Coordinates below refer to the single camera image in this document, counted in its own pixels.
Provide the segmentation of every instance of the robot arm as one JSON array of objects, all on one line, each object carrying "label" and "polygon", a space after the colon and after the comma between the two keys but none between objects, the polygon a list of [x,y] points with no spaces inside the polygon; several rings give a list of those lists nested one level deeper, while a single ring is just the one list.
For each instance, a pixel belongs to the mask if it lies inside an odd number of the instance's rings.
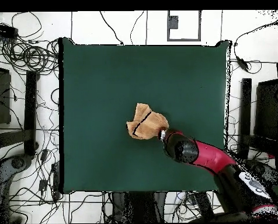
[{"label": "robot arm", "polygon": [[174,129],[163,129],[159,139],[164,152],[179,163],[200,166],[213,176],[223,195],[226,212],[246,212],[250,215],[270,213],[278,216],[278,210],[264,186],[254,176],[244,171],[223,150],[195,141]]}]

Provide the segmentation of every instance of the metal frame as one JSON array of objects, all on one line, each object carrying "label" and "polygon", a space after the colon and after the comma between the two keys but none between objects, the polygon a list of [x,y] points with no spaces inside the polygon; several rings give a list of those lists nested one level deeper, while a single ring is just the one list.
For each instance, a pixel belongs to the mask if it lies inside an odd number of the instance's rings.
[{"label": "metal frame", "polygon": [[170,29],[178,29],[178,16],[167,15],[167,41],[201,41],[201,10],[199,11],[198,38],[170,38]]},{"label": "metal frame", "polygon": [[250,146],[260,152],[266,152],[277,156],[277,141],[256,135],[250,135],[251,89],[251,78],[243,78],[241,87],[241,107],[239,113],[238,152],[236,156],[241,159],[247,159]]},{"label": "metal frame", "polygon": [[36,95],[39,74],[27,71],[25,93],[25,120],[23,131],[11,131],[0,134],[0,149],[24,142],[25,154],[34,156],[36,150]]}]

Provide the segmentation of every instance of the white sticker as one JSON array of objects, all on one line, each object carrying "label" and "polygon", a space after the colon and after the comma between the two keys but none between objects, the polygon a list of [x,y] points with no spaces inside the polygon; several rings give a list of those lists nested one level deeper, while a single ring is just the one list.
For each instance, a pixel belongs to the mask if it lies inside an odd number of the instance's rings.
[{"label": "white sticker", "polygon": [[249,173],[241,172],[239,178],[249,187],[251,191],[255,194],[260,195],[265,198],[270,198],[269,194],[266,192],[265,188],[261,183],[257,182]]}]

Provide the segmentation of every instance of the black tripod leg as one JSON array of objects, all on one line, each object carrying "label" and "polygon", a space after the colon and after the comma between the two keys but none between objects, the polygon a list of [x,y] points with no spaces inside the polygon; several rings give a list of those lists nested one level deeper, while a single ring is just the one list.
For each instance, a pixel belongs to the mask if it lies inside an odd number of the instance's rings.
[{"label": "black tripod leg", "polygon": [[206,192],[194,193],[196,202],[199,206],[200,214],[202,215],[205,222],[209,222],[214,218],[214,212],[211,207],[210,200],[207,197]]}]

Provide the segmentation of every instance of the wire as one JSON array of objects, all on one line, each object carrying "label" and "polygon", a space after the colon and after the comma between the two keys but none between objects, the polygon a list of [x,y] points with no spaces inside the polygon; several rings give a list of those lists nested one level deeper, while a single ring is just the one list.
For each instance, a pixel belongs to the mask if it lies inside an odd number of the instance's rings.
[{"label": "wire", "polygon": [[24,215],[27,219],[26,219],[26,222],[24,224],[27,224],[27,221],[28,221],[28,216],[25,214],[25,213],[22,213],[22,212],[18,212],[18,211],[14,211],[12,210],[11,208],[9,208],[10,211],[12,211],[13,213],[17,213],[17,214],[20,214],[20,215]]},{"label": "wire", "polygon": [[[250,33],[254,33],[255,31],[257,31],[257,30],[259,30],[259,29],[267,28],[267,27],[270,27],[270,26],[273,26],[273,25],[278,25],[278,19],[277,19],[276,21],[272,22],[272,23],[264,24],[264,25],[259,26],[259,27],[255,28],[255,29],[251,30],[251,31],[248,31],[248,32],[246,32],[246,33],[243,33],[243,34],[241,34],[241,35],[236,39],[236,41],[235,41],[235,43],[234,43],[234,54],[235,54],[236,59],[237,59],[238,62],[243,63],[243,64],[245,64],[245,65],[247,64],[246,61],[242,60],[239,56],[237,56],[236,51],[235,51],[235,50],[236,50],[236,47],[237,47],[237,45],[238,45],[238,40],[239,40],[239,38],[241,38],[241,37],[244,36],[244,35],[247,35],[247,34],[250,34]],[[249,70],[250,70],[251,68],[248,68],[248,69],[245,69],[245,71],[246,71],[247,73],[256,74],[256,73],[258,73],[258,72],[262,69],[262,63],[261,63],[259,60],[253,60],[253,61],[257,61],[257,62],[260,63],[260,69],[259,69],[258,71],[256,71],[256,72],[249,72]]]},{"label": "wire", "polygon": [[59,104],[56,103],[56,102],[53,100],[53,93],[55,93],[55,91],[57,91],[57,90],[59,90],[59,88],[56,88],[56,89],[54,89],[54,90],[52,91],[52,93],[51,93],[51,101],[52,101],[54,104],[56,104],[56,105],[59,106]]},{"label": "wire", "polygon": [[74,213],[75,211],[77,211],[78,209],[80,209],[80,207],[83,205],[83,203],[85,202],[85,200],[86,200],[88,197],[101,197],[101,196],[103,196],[103,193],[102,193],[101,195],[87,195],[87,196],[83,199],[81,205],[80,205],[77,209],[75,209],[75,210],[73,210],[73,211],[71,212],[71,219],[70,219],[70,221],[69,221],[69,224],[72,223],[72,213]]},{"label": "wire", "polygon": [[30,36],[32,36],[32,35],[34,35],[34,34],[37,34],[37,33],[41,30],[42,25],[41,25],[41,22],[40,22],[39,18],[38,18],[35,14],[33,14],[32,12],[19,12],[19,13],[13,15],[12,18],[11,18],[11,25],[12,25],[12,27],[14,27],[14,26],[13,26],[13,20],[14,20],[14,18],[17,17],[18,15],[23,14],[23,13],[30,13],[30,14],[32,14],[32,15],[38,20],[39,25],[40,25],[40,28],[38,29],[38,31],[36,31],[36,32],[34,32],[34,33],[30,34],[30,35],[27,35],[27,36],[20,36],[20,38],[28,38],[28,37],[30,37]]},{"label": "wire", "polygon": [[133,32],[133,30],[134,30],[134,28],[135,28],[135,25],[136,25],[136,23],[137,23],[137,20],[135,21],[134,26],[133,26],[133,28],[132,28],[132,31],[131,31],[131,33],[130,33],[130,40],[131,40],[132,45],[133,45],[133,41],[132,41],[132,32]]},{"label": "wire", "polygon": [[110,27],[110,29],[113,31],[116,40],[118,40],[118,41],[120,42],[120,44],[123,45],[123,42],[122,42],[119,38],[117,38],[117,35],[116,35],[114,29],[112,29],[112,27],[111,27],[111,26],[108,24],[108,22],[104,19],[104,16],[103,16],[103,14],[102,14],[102,11],[100,11],[99,13],[100,13],[100,15],[102,16],[104,22],[107,24],[107,26]]}]

